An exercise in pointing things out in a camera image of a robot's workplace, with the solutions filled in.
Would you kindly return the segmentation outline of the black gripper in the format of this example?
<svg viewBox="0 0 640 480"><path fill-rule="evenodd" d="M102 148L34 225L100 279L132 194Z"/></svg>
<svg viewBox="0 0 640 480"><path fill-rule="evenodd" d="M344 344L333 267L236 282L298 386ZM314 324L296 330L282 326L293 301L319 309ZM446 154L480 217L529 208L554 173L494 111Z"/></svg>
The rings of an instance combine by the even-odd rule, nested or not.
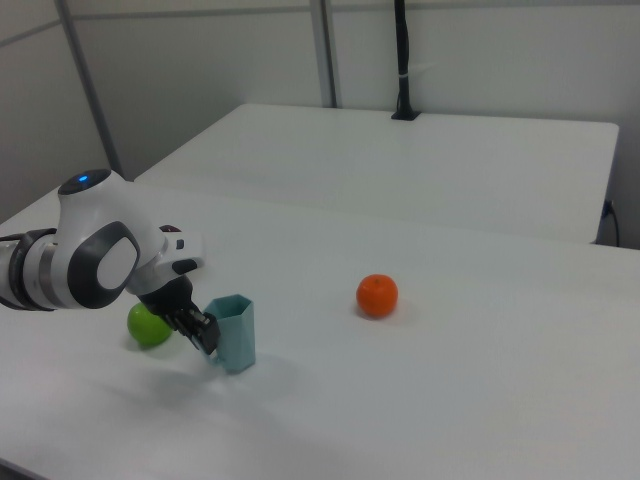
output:
<svg viewBox="0 0 640 480"><path fill-rule="evenodd" d="M150 313L169 319L174 330L188 338L194 346L200 346L207 356L212 356L221 336L218 321L214 315L200 313L196 309L192 292L192 282L182 275L137 298Z"/></svg>

